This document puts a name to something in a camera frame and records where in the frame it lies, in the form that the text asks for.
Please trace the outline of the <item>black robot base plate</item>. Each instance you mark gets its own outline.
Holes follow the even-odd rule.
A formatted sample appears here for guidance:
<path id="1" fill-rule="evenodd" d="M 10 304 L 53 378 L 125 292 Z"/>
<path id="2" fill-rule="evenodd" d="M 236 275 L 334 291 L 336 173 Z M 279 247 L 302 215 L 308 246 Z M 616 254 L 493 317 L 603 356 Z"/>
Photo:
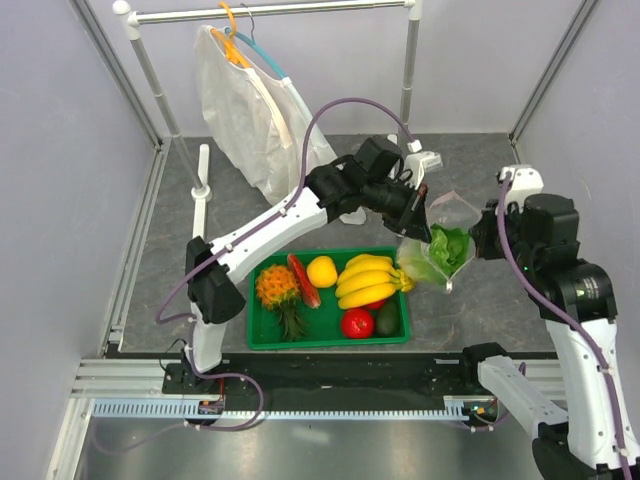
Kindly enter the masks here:
<path id="1" fill-rule="evenodd" d="M 229 353 L 212 372 L 256 380 L 268 412 L 435 410 L 489 395 L 460 353 Z"/>

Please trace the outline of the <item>clear dotted zip top bag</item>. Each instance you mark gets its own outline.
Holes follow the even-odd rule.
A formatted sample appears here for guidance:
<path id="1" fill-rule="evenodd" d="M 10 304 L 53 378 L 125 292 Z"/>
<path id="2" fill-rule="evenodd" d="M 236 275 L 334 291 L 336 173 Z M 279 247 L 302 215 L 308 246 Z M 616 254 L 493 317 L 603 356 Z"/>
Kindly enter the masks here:
<path id="1" fill-rule="evenodd" d="M 480 220 L 481 214 L 477 208 L 460 197 L 455 191 L 450 191 L 435 199 L 431 205 L 426 208 L 426 217 L 429 221 L 430 231 L 433 224 L 439 224 L 446 228 L 461 228 L 462 230 L 467 231 L 470 235 L 471 227 Z M 432 290 L 438 290 L 449 294 L 454 288 L 454 281 L 456 278 L 475 258 L 476 253 L 473 240 L 471 253 L 473 254 L 472 259 L 462 269 L 460 269 L 445 286 L 416 283 L 431 288 Z"/>

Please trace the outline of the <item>green plastic lettuce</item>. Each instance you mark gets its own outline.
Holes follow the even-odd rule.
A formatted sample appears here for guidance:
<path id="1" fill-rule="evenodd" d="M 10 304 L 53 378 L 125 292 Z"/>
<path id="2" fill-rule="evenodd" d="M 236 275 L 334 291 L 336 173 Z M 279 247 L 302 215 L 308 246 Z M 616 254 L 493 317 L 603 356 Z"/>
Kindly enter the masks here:
<path id="1" fill-rule="evenodd" d="M 461 228 L 431 226 L 431 242 L 405 238 L 396 251 L 396 263 L 413 281 L 445 286 L 473 257 L 472 240 Z"/>

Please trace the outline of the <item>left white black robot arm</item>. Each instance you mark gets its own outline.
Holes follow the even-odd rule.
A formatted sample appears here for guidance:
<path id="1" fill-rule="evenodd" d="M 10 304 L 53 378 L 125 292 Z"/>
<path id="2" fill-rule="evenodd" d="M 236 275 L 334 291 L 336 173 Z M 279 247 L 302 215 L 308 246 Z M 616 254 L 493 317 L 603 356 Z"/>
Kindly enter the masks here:
<path id="1" fill-rule="evenodd" d="M 263 260 L 298 237 L 366 208 L 391 232 L 428 242 L 426 175 L 442 165 L 440 154 L 418 142 L 408 155 L 386 138 L 367 139 L 352 155 L 314 168 L 302 186 L 236 231 L 187 245 L 188 297 L 195 316 L 186 356 L 185 382 L 208 393 L 219 382 L 218 365 L 227 323 L 246 301 L 238 284 Z"/>

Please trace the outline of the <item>yellow lemon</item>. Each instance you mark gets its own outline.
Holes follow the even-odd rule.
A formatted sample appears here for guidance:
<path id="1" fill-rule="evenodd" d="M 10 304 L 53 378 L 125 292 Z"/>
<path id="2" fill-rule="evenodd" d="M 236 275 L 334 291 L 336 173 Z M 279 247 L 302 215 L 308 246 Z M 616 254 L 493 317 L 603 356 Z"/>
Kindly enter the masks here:
<path id="1" fill-rule="evenodd" d="M 306 268 L 310 283 L 319 289 L 332 287 L 338 279 L 334 261 L 329 256 L 314 258 Z"/>

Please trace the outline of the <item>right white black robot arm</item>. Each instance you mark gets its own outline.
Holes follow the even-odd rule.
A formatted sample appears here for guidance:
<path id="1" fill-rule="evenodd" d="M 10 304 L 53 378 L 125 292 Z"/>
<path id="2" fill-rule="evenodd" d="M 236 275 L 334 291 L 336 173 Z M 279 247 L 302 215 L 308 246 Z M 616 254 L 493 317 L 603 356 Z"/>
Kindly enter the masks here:
<path id="1" fill-rule="evenodd" d="M 603 268 L 579 258 L 572 200 L 537 193 L 488 204 L 471 235 L 487 260 L 504 259 L 537 306 L 552 338 L 566 405 L 557 406 L 497 343 L 467 347 L 458 381 L 488 390 L 531 440 L 546 479 L 636 479 L 639 442 L 616 370 L 618 314 Z"/>

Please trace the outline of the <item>red tomato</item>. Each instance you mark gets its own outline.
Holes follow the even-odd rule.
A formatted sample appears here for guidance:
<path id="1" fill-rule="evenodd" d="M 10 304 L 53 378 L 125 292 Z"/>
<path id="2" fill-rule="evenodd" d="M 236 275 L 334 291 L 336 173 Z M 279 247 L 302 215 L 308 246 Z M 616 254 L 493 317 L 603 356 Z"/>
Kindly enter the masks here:
<path id="1" fill-rule="evenodd" d="M 347 310 L 341 319 L 341 331 L 349 339 L 370 338 L 375 329 L 375 319 L 366 309 Z"/>

